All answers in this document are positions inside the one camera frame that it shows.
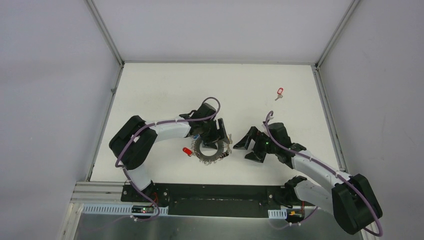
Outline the metal disc keyring holder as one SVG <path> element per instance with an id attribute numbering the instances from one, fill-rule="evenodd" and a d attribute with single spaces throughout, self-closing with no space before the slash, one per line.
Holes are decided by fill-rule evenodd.
<path id="1" fill-rule="evenodd" d="M 191 142 L 191 150 L 193 151 L 193 156 L 198 158 L 199 161 L 205 165 L 211 165 L 218 161 L 223 160 L 232 153 L 231 144 L 231 134 L 228 135 L 229 142 L 223 142 L 218 140 L 217 149 L 208 149 L 202 147 L 202 138 L 193 139 Z"/>

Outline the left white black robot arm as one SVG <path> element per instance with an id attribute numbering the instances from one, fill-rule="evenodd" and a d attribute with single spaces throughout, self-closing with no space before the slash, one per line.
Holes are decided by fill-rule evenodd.
<path id="1" fill-rule="evenodd" d="M 203 101 L 198 109 L 174 119 L 147 122 L 132 116 L 110 140 L 108 146 L 116 157 L 115 167 L 123 170 L 140 202 L 152 198 L 153 181 L 143 166 L 153 145 L 165 140 L 192 138 L 190 155 L 206 165 L 227 157 L 232 143 L 219 109 Z"/>

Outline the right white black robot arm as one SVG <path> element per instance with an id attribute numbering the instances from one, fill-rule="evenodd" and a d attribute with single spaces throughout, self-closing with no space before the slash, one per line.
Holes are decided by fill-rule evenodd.
<path id="1" fill-rule="evenodd" d="M 251 142 L 253 148 L 245 159 L 263 163 L 267 155 L 275 155 L 281 163 L 303 174 L 285 183 L 283 198 L 288 204 L 311 203 L 330 213 L 351 235 L 371 223 L 380 225 L 383 211 L 368 179 L 337 171 L 314 158 L 306 147 L 291 141 L 282 122 L 267 125 L 266 132 L 252 126 L 234 149 L 247 150 Z"/>

